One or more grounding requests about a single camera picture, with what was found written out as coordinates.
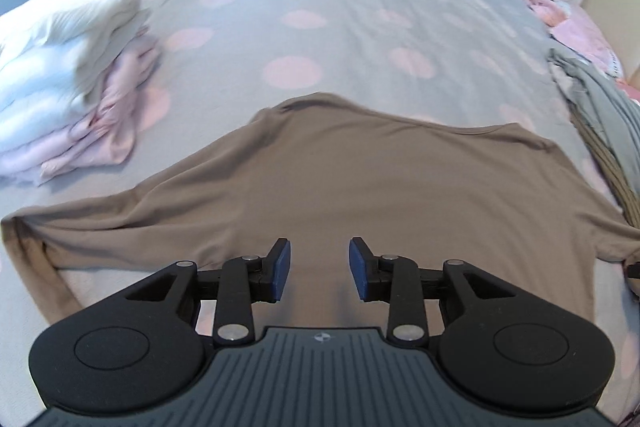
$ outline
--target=ribbed rubber surface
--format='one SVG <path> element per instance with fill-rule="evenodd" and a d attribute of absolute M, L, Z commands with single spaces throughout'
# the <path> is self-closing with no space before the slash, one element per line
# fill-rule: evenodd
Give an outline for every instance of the ribbed rubber surface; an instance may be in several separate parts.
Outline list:
<path fill-rule="evenodd" d="M 450 389 L 423 352 L 375 329 L 270 328 L 253 346 L 218 353 L 173 401 L 129 417 L 48 410 L 37 427 L 605 427 L 595 410 L 558 419 L 498 415 Z"/>

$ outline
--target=gray bedsheet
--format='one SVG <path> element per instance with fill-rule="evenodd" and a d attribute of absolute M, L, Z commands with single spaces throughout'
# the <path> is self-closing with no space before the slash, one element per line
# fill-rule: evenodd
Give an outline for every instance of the gray bedsheet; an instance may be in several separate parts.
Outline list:
<path fill-rule="evenodd" d="M 151 31 L 162 39 L 164 55 L 144 93 L 155 114 L 140 122 L 143 130 L 131 158 L 117 167 L 72 172 L 39 188 L 2 183 L 2 215 L 28 204 L 132 187 L 246 123 L 260 108 L 318 90 L 375 110 L 455 126 L 517 121 L 557 142 L 594 188 L 607 193 L 547 71 L 545 29 L 521 0 L 148 4 L 154 10 Z M 42 407 L 27 355 L 45 323 L 4 250 L 0 260 L 0 423 L 14 427 Z M 640 396 L 638 306 L 620 266 L 598 261 L 594 270 L 596 321 L 618 359 L 600 408 L 618 420 Z M 87 304 L 142 275 L 100 269 L 65 273 Z M 203 314 L 201 326 L 207 321 L 210 316 Z"/>

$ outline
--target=metal pivot screw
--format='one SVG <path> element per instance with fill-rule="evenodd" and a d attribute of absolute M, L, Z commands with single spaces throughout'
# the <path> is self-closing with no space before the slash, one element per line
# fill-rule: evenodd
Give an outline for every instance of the metal pivot screw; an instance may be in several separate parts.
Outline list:
<path fill-rule="evenodd" d="M 414 324 L 402 324 L 394 328 L 393 335 L 400 341 L 416 341 L 423 338 L 424 330 Z"/>
<path fill-rule="evenodd" d="M 218 336 L 226 341 L 239 341 L 248 334 L 248 328 L 242 324 L 225 324 L 218 328 Z"/>

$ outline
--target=pink folded cloth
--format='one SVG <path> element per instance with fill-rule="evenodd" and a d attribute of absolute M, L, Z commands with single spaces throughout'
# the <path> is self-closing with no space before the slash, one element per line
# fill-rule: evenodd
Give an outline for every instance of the pink folded cloth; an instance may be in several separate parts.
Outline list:
<path fill-rule="evenodd" d="M 0 154 L 0 176 L 43 184 L 79 167 L 123 162 L 136 140 L 132 117 L 138 87 L 160 54 L 158 39 L 133 38 L 103 71 L 104 88 L 96 109 L 80 121 Z"/>

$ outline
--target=stack of folded clothes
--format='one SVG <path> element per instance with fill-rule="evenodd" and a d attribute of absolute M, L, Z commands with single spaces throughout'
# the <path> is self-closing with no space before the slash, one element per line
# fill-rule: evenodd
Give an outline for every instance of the stack of folded clothes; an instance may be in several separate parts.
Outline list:
<path fill-rule="evenodd" d="M 158 59 L 142 0 L 30 0 L 0 16 L 0 176 L 122 162 Z"/>

